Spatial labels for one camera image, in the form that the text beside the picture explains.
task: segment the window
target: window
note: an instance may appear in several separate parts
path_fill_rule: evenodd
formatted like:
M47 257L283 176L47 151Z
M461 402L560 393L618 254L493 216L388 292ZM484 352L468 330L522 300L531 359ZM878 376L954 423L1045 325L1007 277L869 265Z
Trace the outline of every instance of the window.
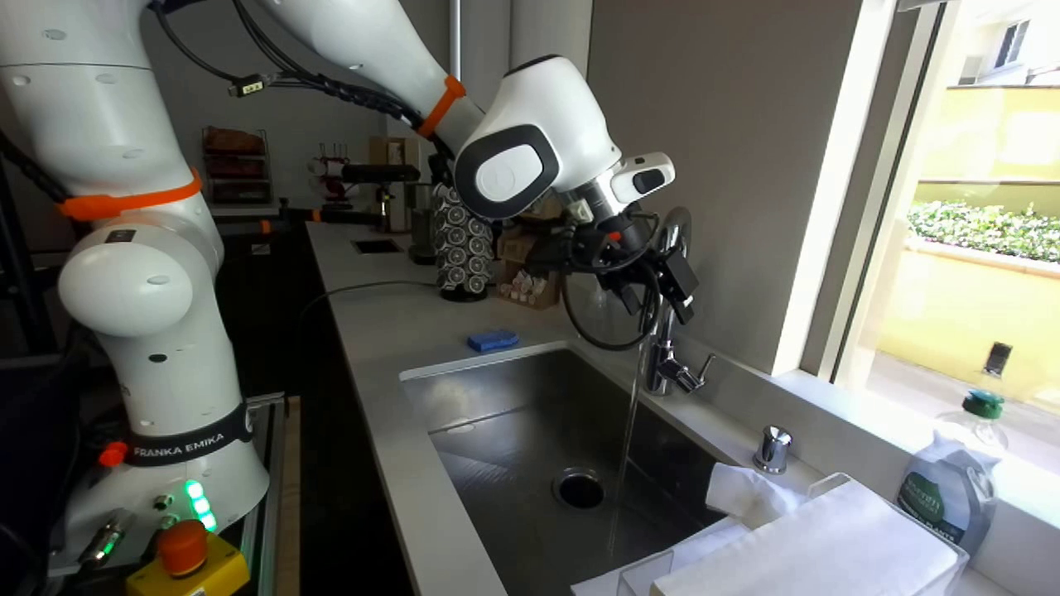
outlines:
M834 341L834 383L901 402L927 417L969 387L1007 398L1013 456L1060 472L1060 85L991 84L958 74L1050 67L1054 0L939 9L925 85L901 123L863 271L849 274L855 314Z

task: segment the plastic bottle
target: plastic bottle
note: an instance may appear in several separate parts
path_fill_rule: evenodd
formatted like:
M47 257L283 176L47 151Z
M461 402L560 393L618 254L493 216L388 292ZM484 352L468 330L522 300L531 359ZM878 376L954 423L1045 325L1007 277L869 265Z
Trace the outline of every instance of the plastic bottle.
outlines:
M992 513L992 466L1007 452L1001 398L969 391L954 415L939 415L935 445L916 451L905 469L897 508L977 553Z

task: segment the stainless steel sink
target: stainless steel sink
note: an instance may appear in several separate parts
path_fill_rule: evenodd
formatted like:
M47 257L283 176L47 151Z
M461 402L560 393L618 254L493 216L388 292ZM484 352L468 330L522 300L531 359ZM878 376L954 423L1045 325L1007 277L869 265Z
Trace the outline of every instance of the stainless steel sink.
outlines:
M702 503L716 456L576 352L405 391L513 596L569 594L720 521Z

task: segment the outdoor greenery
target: outdoor greenery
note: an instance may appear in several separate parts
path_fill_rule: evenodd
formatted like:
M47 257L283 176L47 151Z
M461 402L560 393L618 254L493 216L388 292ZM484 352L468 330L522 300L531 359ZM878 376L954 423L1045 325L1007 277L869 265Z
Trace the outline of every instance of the outdoor greenery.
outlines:
M992 254L1060 260L1060 220L1005 212L1001 206L915 201L906 221L916 236Z

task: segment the kitchen counter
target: kitchen counter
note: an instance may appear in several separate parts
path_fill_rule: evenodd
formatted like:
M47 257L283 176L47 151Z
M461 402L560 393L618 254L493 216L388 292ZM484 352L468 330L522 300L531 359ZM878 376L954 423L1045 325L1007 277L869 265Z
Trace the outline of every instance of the kitchen counter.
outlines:
M307 221L307 239L415 588L425 596L507 594L402 376L418 367L455 367L468 359L507 359L509 352L472 355L463 343L468 334L490 327L513 330L520 338L520 349L513 352L565 343L616 383L631 382L636 352L600 352L585 343L569 327L562 307L535 312L493 295L484 300L445 300L433 287L433 265L415 265L405 236L378 236L364 224ZM356 252L353 242L361 239L394 239L398 252ZM725 460L752 463L758 437L749 427L758 423L733 423L738 417L730 417L721 402L664 393L643 398L643 404ZM800 460L785 472L791 484L817 476L826 472Z

